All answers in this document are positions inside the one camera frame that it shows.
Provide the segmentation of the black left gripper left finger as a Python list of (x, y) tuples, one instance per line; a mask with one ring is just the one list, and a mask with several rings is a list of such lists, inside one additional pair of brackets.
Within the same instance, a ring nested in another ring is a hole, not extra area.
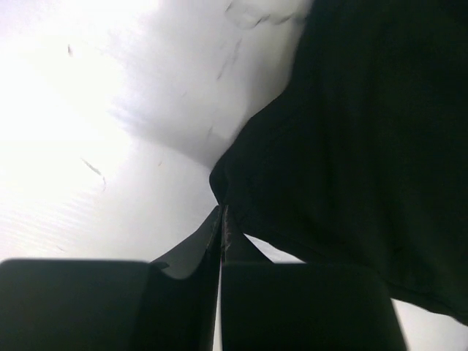
[(11, 259), (1, 264), (3, 350), (210, 350), (219, 281), (215, 208), (146, 263)]

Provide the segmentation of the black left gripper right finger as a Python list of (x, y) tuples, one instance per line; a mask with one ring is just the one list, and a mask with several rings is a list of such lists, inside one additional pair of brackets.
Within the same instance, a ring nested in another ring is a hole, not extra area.
[(223, 350), (405, 350), (385, 285), (335, 263), (273, 263), (222, 216)]

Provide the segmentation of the black t shirt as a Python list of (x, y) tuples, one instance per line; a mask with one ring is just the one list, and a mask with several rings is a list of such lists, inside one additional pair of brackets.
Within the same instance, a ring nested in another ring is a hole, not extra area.
[(467, 3), (315, 1), (210, 175), (241, 231), (467, 322)]

